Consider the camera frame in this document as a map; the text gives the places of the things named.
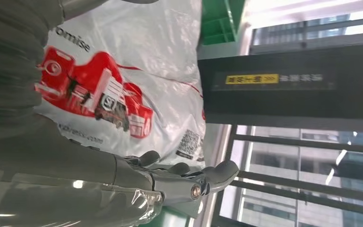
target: plastic bag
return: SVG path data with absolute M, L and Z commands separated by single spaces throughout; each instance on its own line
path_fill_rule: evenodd
M 204 166 L 200 18 L 197 0 L 113 0 L 56 27 L 35 110 L 84 146 Z

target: window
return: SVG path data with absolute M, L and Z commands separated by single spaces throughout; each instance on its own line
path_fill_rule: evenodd
M 305 224 L 305 223 L 299 222 L 298 223 L 298 227 L 318 227 L 318 226 L 314 226 L 314 225 L 310 225 L 310 224 Z
M 327 135 L 327 134 L 312 134 L 312 133 L 303 133 L 302 138 L 304 140 L 324 140 L 324 141 L 338 141 L 339 138 L 336 135 Z
M 313 160 L 308 160 L 308 159 L 301 160 L 301 171 L 314 173 L 314 169 L 315 168 Z
M 261 205 L 257 205 L 257 204 L 253 204 L 253 203 L 249 203 L 249 202 L 245 202 L 243 207 L 245 209 L 261 212 L 261 213 L 272 215 L 275 217 L 284 218 L 284 219 L 292 220 L 292 221 L 295 220 L 295 214 L 284 211 L 284 210 L 261 206 Z

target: building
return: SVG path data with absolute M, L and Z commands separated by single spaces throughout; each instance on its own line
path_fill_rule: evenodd
M 262 137 L 363 145 L 363 133 L 357 132 L 252 127 L 247 133 Z M 350 172 L 339 169 L 339 165 L 347 163 L 363 166 L 363 154 L 255 142 L 248 153 L 245 171 L 363 191 L 363 171 L 353 179 Z M 254 183 L 297 191 L 279 185 Z M 363 201 L 304 193 L 363 205 Z M 238 220 L 257 227 L 296 227 L 296 222 L 298 227 L 363 227 L 363 214 L 258 191 L 243 189 L 241 203 Z

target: green panel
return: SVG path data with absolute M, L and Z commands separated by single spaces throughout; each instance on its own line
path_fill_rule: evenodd
M 236 41 L 245 0 L 202 0 L 204 45 Z

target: chinese characters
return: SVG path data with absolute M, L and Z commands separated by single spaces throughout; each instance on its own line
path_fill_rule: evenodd
M 291 74 L 291 75 L 280 75 L 280 82 L 313 82 L 323 81 L 322 74 Z

